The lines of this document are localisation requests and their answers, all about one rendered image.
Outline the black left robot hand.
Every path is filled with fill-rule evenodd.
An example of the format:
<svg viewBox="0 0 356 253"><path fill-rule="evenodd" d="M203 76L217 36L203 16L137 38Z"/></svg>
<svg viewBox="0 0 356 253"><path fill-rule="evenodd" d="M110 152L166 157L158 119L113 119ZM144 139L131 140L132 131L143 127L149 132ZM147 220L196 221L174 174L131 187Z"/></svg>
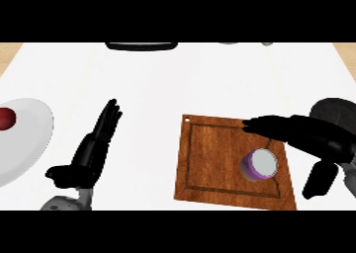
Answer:
<svg viewBox="0 0 356 253"><path fill-rule="evenodd" d="M107 147L121 116L116 100L112 99L101 110L92 131L84 136L70 163L51 167L45 173L57 188L92 188L101 174Z"/></svg>

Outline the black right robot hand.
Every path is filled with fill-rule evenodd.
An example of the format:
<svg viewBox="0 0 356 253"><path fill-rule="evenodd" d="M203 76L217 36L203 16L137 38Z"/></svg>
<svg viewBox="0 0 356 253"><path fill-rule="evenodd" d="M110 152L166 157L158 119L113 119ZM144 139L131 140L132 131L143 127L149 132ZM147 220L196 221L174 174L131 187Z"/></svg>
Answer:
<svg viewBox="0 0 356 253"><path fill-rule="evenodd" d="M338 168L356 171L356 134L338 125L311 117L261 116L245 120L243 131L271 140L319 158L313 164L301 190L302 197L323 196L330 188Z"/></svg>

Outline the dark grey pan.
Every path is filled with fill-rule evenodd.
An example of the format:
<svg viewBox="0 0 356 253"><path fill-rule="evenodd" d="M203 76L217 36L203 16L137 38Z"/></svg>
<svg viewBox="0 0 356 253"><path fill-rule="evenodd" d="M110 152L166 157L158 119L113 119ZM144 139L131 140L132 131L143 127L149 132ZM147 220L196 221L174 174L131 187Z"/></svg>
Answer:
<svg viewBox="0 0 356 253"><path fill-rule="evenodd" d="M339 98L319 100L310 108L308 116L323 120L356 134L356 104Z"/></svg>

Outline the brown wooden cutting board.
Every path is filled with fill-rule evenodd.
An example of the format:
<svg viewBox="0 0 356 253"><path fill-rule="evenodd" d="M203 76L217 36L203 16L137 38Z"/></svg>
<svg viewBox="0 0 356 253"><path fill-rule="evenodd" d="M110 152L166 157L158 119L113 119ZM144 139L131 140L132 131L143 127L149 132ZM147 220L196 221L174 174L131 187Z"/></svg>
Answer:
<svg viewBox="0 0 356 253"><path fill-rule="evenodd" d="M242 121L181 116L174 199L264 210L296 208L285 145L242 130ZM277 159L271 179L251 182L240 160L257 148Z"/></svg>

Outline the white plate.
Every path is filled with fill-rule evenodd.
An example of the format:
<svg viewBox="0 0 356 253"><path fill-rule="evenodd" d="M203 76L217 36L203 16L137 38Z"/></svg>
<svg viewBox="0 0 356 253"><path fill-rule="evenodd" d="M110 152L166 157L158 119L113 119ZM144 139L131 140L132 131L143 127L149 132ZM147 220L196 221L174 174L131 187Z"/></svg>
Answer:
<svg viewBox="0 0 356 253"><path fill-rule="evenodd" d="M11 183L38 161L50 143L54 116L48 105L22 98L1 104L16 113L16 124L0 130L0 187Z"/></svg>

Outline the red tomato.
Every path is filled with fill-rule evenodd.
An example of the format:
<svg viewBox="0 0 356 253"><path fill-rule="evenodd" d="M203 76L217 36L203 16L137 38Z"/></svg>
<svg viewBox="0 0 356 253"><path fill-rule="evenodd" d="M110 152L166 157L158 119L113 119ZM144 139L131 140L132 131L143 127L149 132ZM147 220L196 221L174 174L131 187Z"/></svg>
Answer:
<svg viewBox="0 0 356 253"><path fill-rule="evenodd" d="M16 113L8 108L0 108L0 130L7 130L16 123Z"/></svg>

